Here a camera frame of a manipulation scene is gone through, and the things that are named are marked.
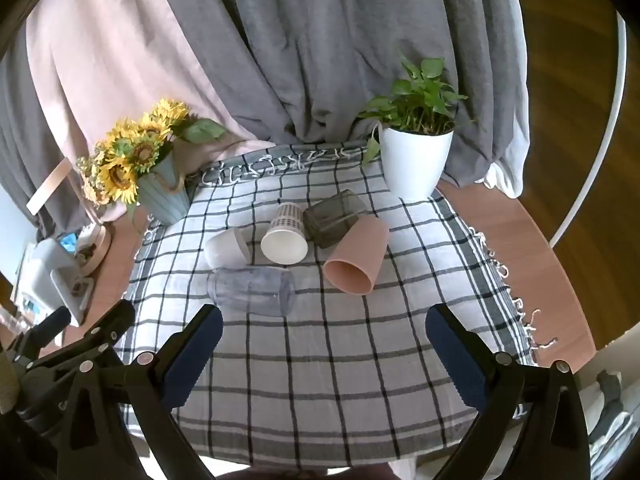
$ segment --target gray curtain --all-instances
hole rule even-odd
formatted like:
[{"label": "gray curtain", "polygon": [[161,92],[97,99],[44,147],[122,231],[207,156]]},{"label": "gray curtain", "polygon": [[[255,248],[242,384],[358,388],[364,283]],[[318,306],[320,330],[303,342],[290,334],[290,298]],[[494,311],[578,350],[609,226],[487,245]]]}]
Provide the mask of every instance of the gray curtain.
[{"label": "gray curtain", "polygon": [[41,237],[68,233],[88,223],[65,180],[36,216],[26,208],[63,156],[47,125],[27,59],[25,25],[0,61],[0,184]]},{"label": "gray curtain", "polygon": [[168,0],[229,112],[279,144],[370,132],[365,102],[414,62],[444,57],[470,98],[446,176],[484,177],[513,138],[516,60],[507,0]]}]

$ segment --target bolt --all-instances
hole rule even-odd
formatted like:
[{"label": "bolt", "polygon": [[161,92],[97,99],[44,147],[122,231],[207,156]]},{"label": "bolt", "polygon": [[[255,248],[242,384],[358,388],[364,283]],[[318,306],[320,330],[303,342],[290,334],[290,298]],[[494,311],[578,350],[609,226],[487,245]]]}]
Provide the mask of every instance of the bolt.
[{"label": "bolt", "polygon": [[85,374],[87,373],[89,370],[91,370],[91,368],[94,367],[94,364],[91,361],[83,361],[82,364],[80,365],[80,371]]},{"label": "bolt", "polygon": [[570,366],[564,361],[556,361],[556,368],[563,374],[569,373],[571,371]]},{"label": "bolt", "polygon": [[498,352],[495,355],[495,361],[503,366],[509,366],[513,361],[513,358],[511,358],[511,356],[507,354],[507,352]]},{"label": "bolt", "polygon": [[151,361],[154,360],[154,354],[153,352],[142,352],[142,354],[140,354],[137,358],[136,358],[136,362],[139,365],[148,365]]}]

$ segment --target black and white fabric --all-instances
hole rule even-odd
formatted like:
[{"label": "black and white fabric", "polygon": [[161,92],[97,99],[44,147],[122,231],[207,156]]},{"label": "black and white fabric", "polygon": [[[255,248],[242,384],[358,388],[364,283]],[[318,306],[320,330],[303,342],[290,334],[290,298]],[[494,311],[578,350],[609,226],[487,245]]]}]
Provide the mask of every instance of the black and white fabric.
[{"label": "black and white fabric", "polygon": [[[198,178],[187,218],[149,232],[125,298],[136,322],[129,363],[159,349],[209,301],[204,243],[237,227],[252,265],[280,202],[309,206],[350,189],[390,227],[375,290],[339,292],[322,276],[332,248],[310,243],[290,266],[298,303],[287,318],[223,310],[222,339],[174,417],[200,454],[285,468],[357,465],[452,446],[466,407],[425,335],[429,307],[447,303],[493,350],[532,364],[520,314],[478,234],[437,191],[405,203],[361,144],[282,146],[217,164]],[[140,434],[133,412],[126,423]]]}]

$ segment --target potted plant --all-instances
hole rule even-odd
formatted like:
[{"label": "potted plant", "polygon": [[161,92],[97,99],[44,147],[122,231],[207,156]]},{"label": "potted plant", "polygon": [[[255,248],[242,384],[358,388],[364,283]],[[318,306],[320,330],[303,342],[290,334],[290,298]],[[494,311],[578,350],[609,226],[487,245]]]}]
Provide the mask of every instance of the potted plant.
[{"label": "potted plant", "polygon": [[374,97],[358,115],[379,121],[367,144],[364,163],[381,153],[391,192],[405,200],[427,200],[449,155],[457,102],[466,96],[441,80],[443,58],[427,58],[420,67],[404,56],[401,62],[409,79],[396,80],[391,97]]},{"label": "potted plant", "polygon": [[130,215],[140,202],[162,224],[174,224],[190,206],[174,164],[174,140],[201,144],[225,132],[216,121],[190,115],[185,103],[162,99],[138,121],[118,121],[92,156],[78,158],[84,195],[96,206],[119,200]]}]

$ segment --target blue-gray vase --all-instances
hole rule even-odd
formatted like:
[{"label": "blue-gray vase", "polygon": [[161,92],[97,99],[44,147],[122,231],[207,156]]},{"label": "blue-gray vase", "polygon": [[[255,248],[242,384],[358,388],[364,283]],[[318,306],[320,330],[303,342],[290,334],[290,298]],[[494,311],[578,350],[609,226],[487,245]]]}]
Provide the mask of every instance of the blue-gray vase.
[{"label": "blue-gray vase", "polygon": [[138,179],[138,202],[163,225],[173,225],[187,216],[189,196],[175,170],[173,152]]}]

